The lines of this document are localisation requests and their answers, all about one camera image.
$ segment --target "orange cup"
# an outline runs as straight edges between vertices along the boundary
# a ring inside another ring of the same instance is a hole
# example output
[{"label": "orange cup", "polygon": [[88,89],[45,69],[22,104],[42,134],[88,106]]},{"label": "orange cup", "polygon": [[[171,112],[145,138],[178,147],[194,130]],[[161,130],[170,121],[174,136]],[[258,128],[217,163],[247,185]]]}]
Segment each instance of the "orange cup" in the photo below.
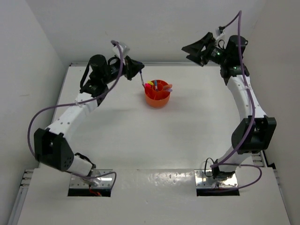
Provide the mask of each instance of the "orange cup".
[{"label": "orange cup", "polygon": [[160,108],[168,103],[171,93],[166,90],[163,90],[163,87],[168,85],[167,82],[162,80],[156,81],[158,91],[155,90],[154,85],[152,86],[152,88],[145,88],[145,97],[148,105],[154,108]]}]

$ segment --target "white tabletop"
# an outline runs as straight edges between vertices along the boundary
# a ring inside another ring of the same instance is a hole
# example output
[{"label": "white tabletop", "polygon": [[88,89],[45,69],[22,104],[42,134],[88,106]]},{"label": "white tabletop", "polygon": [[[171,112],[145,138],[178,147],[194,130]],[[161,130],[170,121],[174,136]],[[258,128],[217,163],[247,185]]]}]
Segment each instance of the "white tabletop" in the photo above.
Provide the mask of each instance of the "white tabletop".
[{"label": "white tabletop", "polygon": [[[60,104],[74,100],[83,71],[69,68]],[[112,196],[67,197],[70,174],[43,165],[33,173],[18,224],[288,225],[271,168],[240,196],[196,196],[194,169],[228,150],[239,123],[219,67],[148,66],[143,74],[173,84],[168,105],[150,108],[139,77],[122,78],[70,142],[98,168],[118,173]],[[258,170],[236,174],[242,186]]]},{"label": "white tabletop", "polygon": [[[59,104],[73,102],[85,67],[69,67]],[[199,168],[231,146],[239,114],[217,66],[146,66],[144,80],[173,84],[169,103],[153,109],[141,79],[122,77],[103,103],[80,125],[73,152],[99,168]],[[65,108],[56,111],[57,119]]]}]

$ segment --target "white wall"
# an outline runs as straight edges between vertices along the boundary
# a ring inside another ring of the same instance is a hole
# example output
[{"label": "white wall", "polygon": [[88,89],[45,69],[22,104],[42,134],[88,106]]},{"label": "white wall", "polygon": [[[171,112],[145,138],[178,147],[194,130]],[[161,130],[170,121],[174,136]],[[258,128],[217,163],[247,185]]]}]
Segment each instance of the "white wall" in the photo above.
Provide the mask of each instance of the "white wall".
[{"label": "white wall", "polygon": [[[181,48],[215,32],[243,10],[250,37],[265,0],[27,0],[50,43],[67,63],[111,56],[110,40],[141,61],[184,61]],[[227,29],[236,33],[236,26]]]},{"label": "white wall", "polygon": [[[24,169],[37,165],[26,132],[31,117],[58,99],[66,67],[25,0],[0,7],[0,225],[7,223]],[[33,129],[53,115],[45,112]]]},{"label": "white wall", "polygon": [[245,51],[260,104],[277,120],[266,153],[279,172],[292,224],[300,224],[299,9],[299,0],[268,0]]}]

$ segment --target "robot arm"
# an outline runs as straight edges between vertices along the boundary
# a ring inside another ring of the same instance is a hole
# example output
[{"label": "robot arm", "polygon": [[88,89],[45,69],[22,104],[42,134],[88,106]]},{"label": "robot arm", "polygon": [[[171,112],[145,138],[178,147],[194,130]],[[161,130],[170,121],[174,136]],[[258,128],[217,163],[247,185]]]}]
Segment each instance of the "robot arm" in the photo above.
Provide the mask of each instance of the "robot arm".
[{"label": "robot arm", "polygon": [[[248,41],[241,37],[242,54],[247,44]],[[246,158],[251,156],[252,153],[258,153],[261,150],[267,149],[276,127],[276,120],[275,118],[268,117],[259,105],[255,93],[252,90],[249,72],[245,65],[244,72],[248,87],[244,83],[238,54],[238,36],[231,36],[226,48],[221,48],[217,46],[215,38],[212,33],[209,32],[201,40],[183,47],[182,50],[189,54],[187,59],[202,67],[209,61],[213,61],[221,66],[221,76],[224,79],[225,85],[231,91],[239,110],[240,124],[232,134],[232,146],[221,158],[217,159],[214,164],[221,162],[236,148],[250,126],[252,107],[247,89],[250,90],[255,105],[255,122],[241,147],[226,160],[226,163],[240,165]],[[219,165],[213,167],[213,178],[225,179],[230,177],[235,173],[236,167],[235,165]]]},{"label": "robot arm", "polygon": [[[110,58],[108,62],[103,55],[91,57],[80,82],[80,91],[74,105],[70,106],[46,129],[39,128],[34,133],[37,161],[62,172],[90,176],[91,169],[96,166],[84,155],[74,154],[68,142],[82,121],[102,103],[105,95],[95,100],[91,99],[108,92],[107,84],[117,79],[121,63],[123,63],[121,74],[128,80],[131,80],[144,68],[142,63],[126,56],[129,49],[125,44],[119,43],[119,45],[124,59],[120,59],[116,46],[113,48],[116,56]],[[92,72],[89,80],[85,83],[90,67]]]}]

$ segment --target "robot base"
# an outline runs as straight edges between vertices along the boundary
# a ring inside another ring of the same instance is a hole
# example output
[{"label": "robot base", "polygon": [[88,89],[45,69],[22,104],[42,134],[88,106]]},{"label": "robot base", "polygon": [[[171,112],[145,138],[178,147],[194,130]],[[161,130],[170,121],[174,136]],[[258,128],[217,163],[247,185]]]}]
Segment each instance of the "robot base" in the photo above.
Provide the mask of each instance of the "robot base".
[{"label": "robot base", "polygon": [[211,177],[212,171],[195,170],[197,196],[232,196],[240,195],[235,174],[226,180],[216,180]]},{"label": "robot base", "polygon": [[[112,172],[112,170],[94,169],[91,176],[98,176],[109,172]],[[69,185],[68,196],[110,197],[113,179],[113,174],[92,180],[84,180],[80,177],[72,175]]]}]

